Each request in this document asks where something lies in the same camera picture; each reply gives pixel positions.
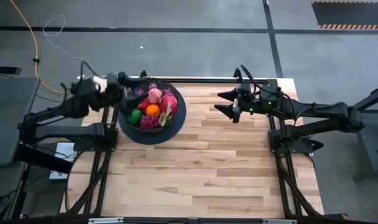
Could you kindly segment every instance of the wooden tabletop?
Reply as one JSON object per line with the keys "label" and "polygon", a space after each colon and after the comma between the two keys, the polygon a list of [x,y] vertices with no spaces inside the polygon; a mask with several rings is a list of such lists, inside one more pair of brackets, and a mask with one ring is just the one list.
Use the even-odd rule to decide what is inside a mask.
{"label": "wooden tabletop", "polygon": [[[278,79],[278,84],[297,99],[293,79]],[[217,93],[237,84],[173,85],[187,106],[182,129],[171,140],[152,146],[132,142],[119,129],[102,216],[284,217],[266,115],[242,113],[240,122],[233,124],[213,108],[217,103],[230,104]],[[100,122],[101,117],[102,112],[92,111],[83,125]],[[68,181],[70,206],[88,185],[93,156],[84,152],[73,166]],[[293,164],[299,189],[323,213],[311,160],[294,154]],[[294,212],[290,190],[288,194]]]}

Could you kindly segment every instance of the black wire basket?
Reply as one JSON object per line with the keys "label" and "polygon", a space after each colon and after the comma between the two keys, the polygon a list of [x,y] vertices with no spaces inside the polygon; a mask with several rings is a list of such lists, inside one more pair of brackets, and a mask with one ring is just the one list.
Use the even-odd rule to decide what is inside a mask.
{"label": "black wire basket", "polygon": [[169,119],[164,126],[159,126],[158,128],[153,128],[153,129],[141,129],[141,126],[139,123],[137,124],[131,124],[127,121],[127,118],[124,118],[124,122],[134,128],[135,130],[137,131],[140,131],[140,132],[147,132],[147,133],[157,133],[157,132],[160,132],[162,131],[163,129],[165,129],[168,125],[170,125],[175,117],[176,117],[176,114],[178,113],[178,107],[179,107],[179,92],[178,90],[173,86],[171,85],[170,83],[164,81],[164,80],[161,80],[161,79],[158,79],[158,78],[144,78],[144,83],[141,85],[141,86],[138,86],[137,88],[135,89],[131,89],[128,91],[128,95],[136,95],[140,90],[142,90],[143,92],[147,93],[149,91],[149,85],[150,84],[156,84],[157,85],[157,88],[160,90],[160,91],[163,91],[163,90],[170,90],[170,92],[174,95],[175,99],[177,99],[177,109],[175,110],[175,113],[172,115],[171,119]]}

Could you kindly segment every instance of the grapes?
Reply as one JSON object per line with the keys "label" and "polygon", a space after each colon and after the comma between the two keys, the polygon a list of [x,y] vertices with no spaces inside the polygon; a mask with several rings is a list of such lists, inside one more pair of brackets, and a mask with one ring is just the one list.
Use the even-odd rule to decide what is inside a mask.
{"label": "grapes", "polygon": [[160,125],[159,118],[153,115],[142,115],[139,124],[141,125],[141,129],[154,129]]}

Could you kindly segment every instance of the gray floor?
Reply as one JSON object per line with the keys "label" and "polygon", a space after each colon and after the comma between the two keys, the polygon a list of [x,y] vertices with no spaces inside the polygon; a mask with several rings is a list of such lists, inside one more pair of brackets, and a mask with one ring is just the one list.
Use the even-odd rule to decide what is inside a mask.
{"label": "gray floor", "polygon": [[[33,26],[64,14],[68,26],[266,28],[262,0],[17,0]],[[318,29],[308,0],[269,0],[275,29]],[[24,26],[9,1],[0,2],[0,25]],[[61,25],[63,21],[54,21]],[[53,48],[36,32],[39,75],[59,88],[78,76],[79,61]],[[276,35],[285,78],[294,78],[301,101],[353,104],[378,88],[378,35]],[[276,77],[267,34],[212,33],[61,33],[52,40],[91,62],[98,73],[230,77],[240,64],[257,77]],[[34,46],[28,32],[0,31],[0,65],[22,67],[33,77]],[[56,96],[39,92],[42,96]],[[37,98],[34,110],[55,103]],[[64,120],[79,125],[80,120]],[[356,220],[378,222],[378,180],[356,184],[352,175],[369,169],[354,134],[314,137],[325,147],[315,153],[316,176],[326,213],[347,213]],[[56,213],[60,186],[45,180],[33,187],[29,215]]]}

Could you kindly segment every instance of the orange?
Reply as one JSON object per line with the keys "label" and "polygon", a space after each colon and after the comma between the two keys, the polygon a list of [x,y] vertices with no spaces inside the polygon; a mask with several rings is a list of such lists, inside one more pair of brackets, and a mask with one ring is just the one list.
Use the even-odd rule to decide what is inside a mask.
{"label": "orange", "polygon": [[149,105],[146,108],[146,115],[160,116],[160,108],[157,105]]}

